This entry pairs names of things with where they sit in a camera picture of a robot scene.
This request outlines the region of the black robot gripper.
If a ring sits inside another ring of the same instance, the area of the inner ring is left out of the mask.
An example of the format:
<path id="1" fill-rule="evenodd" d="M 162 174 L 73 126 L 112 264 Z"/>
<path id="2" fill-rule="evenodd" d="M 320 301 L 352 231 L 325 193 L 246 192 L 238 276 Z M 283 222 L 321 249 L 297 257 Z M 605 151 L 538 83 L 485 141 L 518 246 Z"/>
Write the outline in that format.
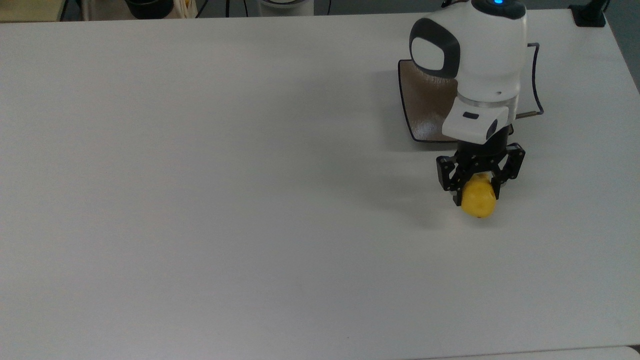
<path id="1" fill-rule="evenodd" d="M 512 132 L 514 127 L 507 125 L 483 144 L 459 140 L 457 156 L 442 155 L 436 158 L 439 184 L 443 191 L 451 193 L 457 207 L 462 206 L 463 189 L 467 183 L 467 171 L 460 170 L 460 162 L 468 163 L 475 158 L 490 159 L 490 185 L 495 199 L 500 198 L 502 186 L 508 180 L 518 177 L 526 151 L 519 143 L 508 144 Z"/>

